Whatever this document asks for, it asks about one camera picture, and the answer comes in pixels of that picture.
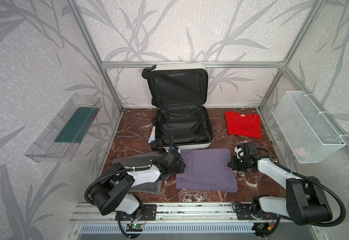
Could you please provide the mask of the white blue cream tube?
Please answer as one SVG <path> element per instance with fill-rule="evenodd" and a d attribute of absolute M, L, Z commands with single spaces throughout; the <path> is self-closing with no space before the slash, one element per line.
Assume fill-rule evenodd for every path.
<path fill-rule="evenodd" d="M 155 141 L 155 127 L 152 128 L 152 131 L 151 131 L 149 139 L 148 139 L 148 143 L 150 144 L 153 141 Z"/>

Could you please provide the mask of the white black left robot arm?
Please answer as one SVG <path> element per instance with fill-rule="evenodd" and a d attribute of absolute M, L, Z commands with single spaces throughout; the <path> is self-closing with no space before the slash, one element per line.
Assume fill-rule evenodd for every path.
<path fill-rule="evenodd" d="M 91 183 L 84 192 L 85 201 L 98 208 L 101 215 L 112 212 L 125 214 L 136 220 L 145 213 L 142 201 L 129 190 L 135 186 L 156 183 L 167 177 L 182 174 L 185 163 L 177 147 L 143 167 L 124 167 L 116 163 Z"/>

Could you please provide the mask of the grey towel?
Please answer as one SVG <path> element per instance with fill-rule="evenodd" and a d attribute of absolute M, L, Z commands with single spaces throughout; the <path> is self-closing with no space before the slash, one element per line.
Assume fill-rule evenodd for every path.
<path fill-rule="evenodd" d="M 150 161 L 153 161 L 161 156 L 162 154 L 159 152 L 152 152 L 131 157 L 118 158 L 113 160 L 113 164 L 120 163 L 126 169 L 133 167 L 137 169 L 148 167 L 150 165 Z M 161 181 L 158 180 L 159 175 L 160 173 L 158 168 L 155 166 L 149 170 L 131 172 L 131 176 L 134 178 L 134 183 L 128 192 L 159 195 L 161 190 Z"/>

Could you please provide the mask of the white black suitcase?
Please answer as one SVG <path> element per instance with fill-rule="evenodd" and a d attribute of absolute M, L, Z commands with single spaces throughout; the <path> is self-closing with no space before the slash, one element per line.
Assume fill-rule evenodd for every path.
<path fill-rule="evenodd" d="M 204 106 L 207 100 L 208 72 L 202 63 L 153 65 L 144 68 L 142 77 L 147 80 L 157 108 L 152 119 L 155 127 L 153 151 L 169 149 L 204 149 L 211 145 L 213 130 Z"/>

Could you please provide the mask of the red t-shirt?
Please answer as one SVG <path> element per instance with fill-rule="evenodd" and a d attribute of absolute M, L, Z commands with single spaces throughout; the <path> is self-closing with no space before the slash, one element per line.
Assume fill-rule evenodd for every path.
<path fill-rule="evenodd" d="M 229 134 L 261 139 L 261 120 L 259 115 L 245 115 L 229 111 L 225 112 L 225 119 Z"/>

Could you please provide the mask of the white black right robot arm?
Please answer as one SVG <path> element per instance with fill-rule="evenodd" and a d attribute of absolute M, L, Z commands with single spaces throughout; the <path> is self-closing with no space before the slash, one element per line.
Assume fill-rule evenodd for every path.
<path fill-rule="evenodd" d="M 277 215 L 286 217 L 299 226 L 329 223 L 332 220 L 332 211 L 324 189 L 313 183 L 317 179 L 311 178 L 308 181 L 283 169 L 271 157 L 261 155 L 254 143 L 243 143 L 235 147 L 227 166 L 239 172 L 259 171 L 286 190 L 285 198 L 266 195 L 253 197 L 248 208 L 253 218 L 262 219 L 267 214 Z"/>

